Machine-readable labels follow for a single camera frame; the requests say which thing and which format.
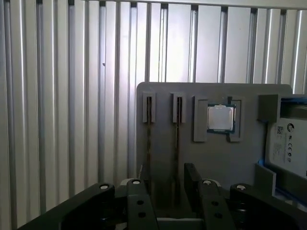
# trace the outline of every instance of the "cpu processor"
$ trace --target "cpu processor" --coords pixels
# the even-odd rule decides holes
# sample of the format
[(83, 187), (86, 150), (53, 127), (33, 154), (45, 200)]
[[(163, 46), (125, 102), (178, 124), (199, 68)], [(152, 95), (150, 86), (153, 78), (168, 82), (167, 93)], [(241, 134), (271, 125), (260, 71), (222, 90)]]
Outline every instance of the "cpu processor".
[(234, 104), (208, 104), (208, 132), (234, 133), (236, 106)]

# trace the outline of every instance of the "corrugated metal wall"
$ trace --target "corrugated metal wall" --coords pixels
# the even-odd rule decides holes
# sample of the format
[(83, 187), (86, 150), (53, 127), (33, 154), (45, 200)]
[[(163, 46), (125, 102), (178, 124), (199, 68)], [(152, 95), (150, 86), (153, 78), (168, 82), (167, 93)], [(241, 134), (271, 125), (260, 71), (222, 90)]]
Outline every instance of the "corrugated metal wall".
[(1, 0), (0, 229), (97, 181), (135, 177), (142, 81), (306, 93), (307, 11), (275, 8)]

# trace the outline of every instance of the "gray plastic mount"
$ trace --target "gray plastic mount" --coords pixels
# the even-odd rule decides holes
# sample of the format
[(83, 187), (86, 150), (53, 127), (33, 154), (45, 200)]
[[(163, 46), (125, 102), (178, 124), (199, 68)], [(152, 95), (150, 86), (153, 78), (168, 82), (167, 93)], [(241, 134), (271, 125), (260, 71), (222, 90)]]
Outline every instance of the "gray plastic mount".
[[(258, 120), (268, 107), (258, 109), (259, 95), (292, 95), (289, 85), (218, 83), (141, 83), (137, 88), (137, 171), (150, 152), (153, 204), (171, 210), (174, 198), (176, 97), (182, 97), (179, 135), (179, 178), (182, 203), (174, 213), (189, 207), (183, 190), (184, 163), (194, 163), (202, 178), (229, 189), (236, 183), (254, 184), (255, 163), (264, 157), (266, 126)], [(144, 97), (152, 100), (151, 149), (148, 151)], [(208, 104), (235, 104), (235, 133), (207, 132)]]

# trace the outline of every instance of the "barcode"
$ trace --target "barcode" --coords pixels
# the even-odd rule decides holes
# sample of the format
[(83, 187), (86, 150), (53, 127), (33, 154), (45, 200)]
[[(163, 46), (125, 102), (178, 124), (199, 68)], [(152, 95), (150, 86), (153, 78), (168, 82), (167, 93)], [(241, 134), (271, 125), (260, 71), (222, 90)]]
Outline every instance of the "barcode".
[(277, 134), (279, 134), (279, 135), (283, 134), (283, 127), (282, 126), (277, 127)]

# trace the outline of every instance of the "white label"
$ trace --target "white label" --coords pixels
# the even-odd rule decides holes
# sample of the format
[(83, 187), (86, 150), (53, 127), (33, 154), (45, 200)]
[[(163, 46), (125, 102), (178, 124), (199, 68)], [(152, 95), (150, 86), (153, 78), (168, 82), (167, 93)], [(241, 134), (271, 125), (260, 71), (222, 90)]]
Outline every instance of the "white label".
[(270, 126), (267, 163), (307, 178), (306, 133), (306, 120), (281, 118), (278, 123)]

